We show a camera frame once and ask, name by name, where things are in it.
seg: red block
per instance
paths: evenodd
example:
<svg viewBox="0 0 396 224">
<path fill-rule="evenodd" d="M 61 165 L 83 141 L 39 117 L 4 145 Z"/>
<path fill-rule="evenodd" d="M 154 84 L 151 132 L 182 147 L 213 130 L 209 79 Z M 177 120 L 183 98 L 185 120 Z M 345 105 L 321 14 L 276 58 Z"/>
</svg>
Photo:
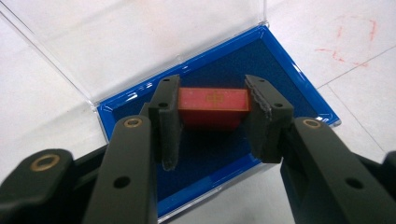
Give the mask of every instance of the red block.
<svg viewBox="0 0 396 224">
<path fill-rule="evenodd" d="M 231 131 L 249 110 L 247 90 L 179 89 L 178 111 L 186 129 Z"/>
</svg>

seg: clear plastic box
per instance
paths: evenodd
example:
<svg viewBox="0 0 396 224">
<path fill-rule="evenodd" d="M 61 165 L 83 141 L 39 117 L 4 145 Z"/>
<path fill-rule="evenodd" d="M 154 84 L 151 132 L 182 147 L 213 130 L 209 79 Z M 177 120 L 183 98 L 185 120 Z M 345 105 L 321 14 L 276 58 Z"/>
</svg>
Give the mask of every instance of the clear plastic box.
<svg viewBox="0 0 396 224">
<path fill-rule="evenodd" d="M 187 86 L 233 88 L 243 86 L 244 74 L 261 76 L 294 104 L 295 116 L 339 124 L 272 36 L 265 9 L 265 0 L 0 1 L 9 24 L 97 113 L 108 139 L 116 121 L 138 113 L 158 81 L 173 74 L 180 74 Z M 215 152 L 211 158 L 196 157 L 191 172 L 169 174 L 158 169 L 160 186 L 196 175 L 184 185 L 160 192 L 160 222 L 241 174 L 267 167 L 248 153 L 248 143 L 241 136 L 240 131 L 221 135 L 219 148 L 237 149 L 226 158 Z M 203 160 L 221 166 L 209 164 L 202 169 Z"/>
</svg>

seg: blue foam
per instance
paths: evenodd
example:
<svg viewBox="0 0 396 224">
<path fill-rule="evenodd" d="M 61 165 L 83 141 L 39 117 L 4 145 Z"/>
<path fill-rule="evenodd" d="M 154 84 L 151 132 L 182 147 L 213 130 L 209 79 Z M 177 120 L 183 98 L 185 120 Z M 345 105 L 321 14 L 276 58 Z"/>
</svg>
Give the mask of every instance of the blue foam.
<svg viewBox="0 0 396 224">
<path fill-rule="evenodd" d="M 245 74 L 269 80 L 293 105 L 295 117 L 339 120 L 265 26 L 255 27 L 98 106 L 107 137 L 117 120 L 138 114 L 158 82 L 180 74 L 181 86 L 243 88 Z M 241 129 L 233 133 L 183 133 L 175 171 L 157 169 L 159 217 L 259 163 Z"/>
</svg>

